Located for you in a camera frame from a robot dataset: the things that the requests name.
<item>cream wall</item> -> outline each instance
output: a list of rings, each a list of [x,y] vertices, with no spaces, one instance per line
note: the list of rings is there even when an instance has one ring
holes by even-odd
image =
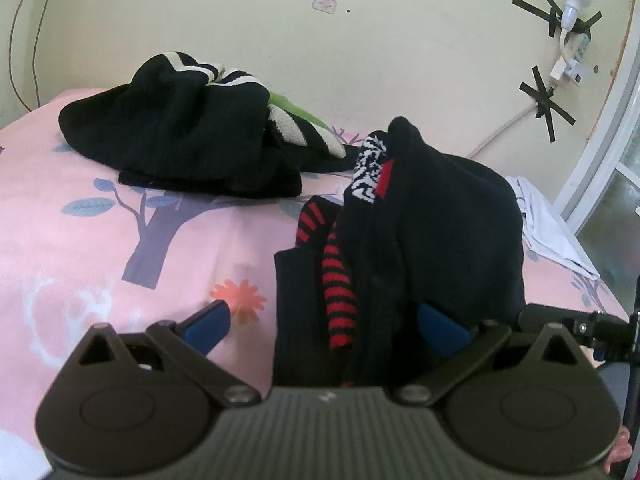
[[[590,9],[604,15],[585,59],[590,78],[556,93],[576,125],[556,116],[550,145],[544,120],[529,116],[479,160],[557,195],[603,105],[631,1],[596,0]],[[41,86],[46,97],[114,86],[152,55],[183,50],[248,70],[329,123],[368,132],[402,114],[427,142],[466,155],[530,104],[518,86],[534,86],[531,68],[548,74],[558,56],[545,23],[511,0],[337,2],[328,15],[312,0],[52,0]]]
[[[20,0],[0,0],[0,128],[23,116],[27,110],[15,97],[9,82],[9,33],[15,8]],[[37,23],[44,0],[25,0],[18,16],[14,34],[13,62],[14,81],[20,95],[30,107],[35,107],[36,98],[31,75],[31,53]]]

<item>white cloth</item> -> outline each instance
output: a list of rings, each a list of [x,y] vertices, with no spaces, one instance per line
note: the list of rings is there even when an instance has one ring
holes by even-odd
[[[600,275],[580,242],[539,190],[522,176],[508,176],[522,211],[522,237],[529,249],[590,280]]]

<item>electrical cord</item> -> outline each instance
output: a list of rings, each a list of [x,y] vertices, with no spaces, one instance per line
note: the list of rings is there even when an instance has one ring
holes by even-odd
[[[30,106],[24,102],[24,99],[20,96],[20,92],[18,92],[18,89],[15,87],[14,70],[12,69],[12,63],[11,63],[12,49],[14,45],[15,23],[18,21],[18,13],[20,12],[20,8],[22,7],[23,3],[24,3],[24,0],[20,0],[20,3],[18,3],[18,6],[15,8],[14,20],[11,23],[11,32],[9,33],[9,81],[11,82],[11,88],[14,90],[14,94],[18,98],[18,101],[20,101],[22,103],[22,106],[24,106],[28,111],[31,112]]]
[[[569,31],[565,28],[560,32],[560,56],[564,59],[564,62],[568,67],[571,66],[571,56],[566,50],[566,46],[564,45],[566,42],[566,37],[569,34]]]
[[[36,101],[38,108],[40,107],[40,90],[38,89],[38,77],[36,76],[36,51],[38,49],[38,40],[40,39],[40,31],[42,30],[42,22],[44,21],[44,15],[47,12],[49,6],[49,0],[44,0],[44,6],[42,7],[42,14],[40,15],[40,23],[38,24],[38,31],[36,32],[36,38],[33,41],[33,57],[31,57],[31,72],[33,73],[33,85],[36,89]]]
[[[20,92],[18,92],[18,89],[15,86],[14,69],[12,66],[15,25],[18,21],[18,14],[20,13],[20,9],[22,8],[23,3],[24,3],[24,0],[20,0],[20,2],[18,3],[18,6],[15,9],[14,18],[11,23],[11,32],[9,34],[9,61],[8,61],[9,62],[9,81],[11,83],[11,88],[13,89],[15,96],[18,98],[18,101],[20,101],[22,106],[24,106],[28,111],[31,112],[32,108],[24,101],[24,99],[20,95]],[[38,106],[40,106],[40,90],[38,88],[38,77],[36,75],[36,66],[35,66],[36,50],[38,47],[38,40],[40,39],[40,31],[42,30],[42,22],[44,20],[44,16],[48,6],[49,6],[49,0],[45,0],[44,6],[42,9],[42,14],[40,15],[40,23],[38,24],[38,31],[36,33],[36,38],[33,43],[33,56],[31,57],[31,72],[33,73],[33,82],[34,82],[35,91],[36,91],[36,102]]]
[[[549,97],[553,96],[554,91],[556,90],[556,87],[557,87],[557,85],[555,83],[551,83],[551,87],[548,90]],[[511,119],[509,119],[506,123],[504,123],[497,130],[495,130],[490,136],[488,136],[485,140],[483,140],[480,144],[478,144],[466,156],[466,158],[474,158],[478,153],[480,153],[482,150],[484,150],[489,145],[489,143],[491,143],[493,140],[495,140],[496,137],[500,136],[500,134],[504,133],[506,130],[511,128],[515,123],[517,123],[519,120],[521,120],[521,118],[523,118],[524,116],[530,114],[533,110],[537,110],[537,109],[538,109],[538,103],[532,103],[528,107],[524,108],[523,111],[521,111],[519,114],[517,114],[516,116],[512,117]]]

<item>bed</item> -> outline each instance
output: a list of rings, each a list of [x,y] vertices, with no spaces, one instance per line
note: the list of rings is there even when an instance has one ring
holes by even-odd
[[[304,174],[303,193],[249,202],[121,186],[65,143],[58,114],[97,90],[66,92],[0,131],[0,478],[49,469],[37,406],[89,325],[138,332],[228,302],[232,328],[210,358],[268,392],[276,335],[273,254],[290,248],[306,199],[340,202],[348,174]],[[336,130],[344,142],[362,136]],[[527,301],[626,319],[601,282],[525,247]]]

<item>power strip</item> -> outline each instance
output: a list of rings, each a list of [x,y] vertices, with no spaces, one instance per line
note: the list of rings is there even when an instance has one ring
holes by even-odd
[[[586,70],[582,65],[582,58],[584,58],[584,53],[587,51],[590,43],[591,40],[586,34],[577,34],[572,38],[572,44],[575,45],[575,47],[571,64],[567,65],[566,61],[560,56],[551,69],[551,81],[558,86],[568,81],[571,81],[576,86],[580,86],[586,77]]]

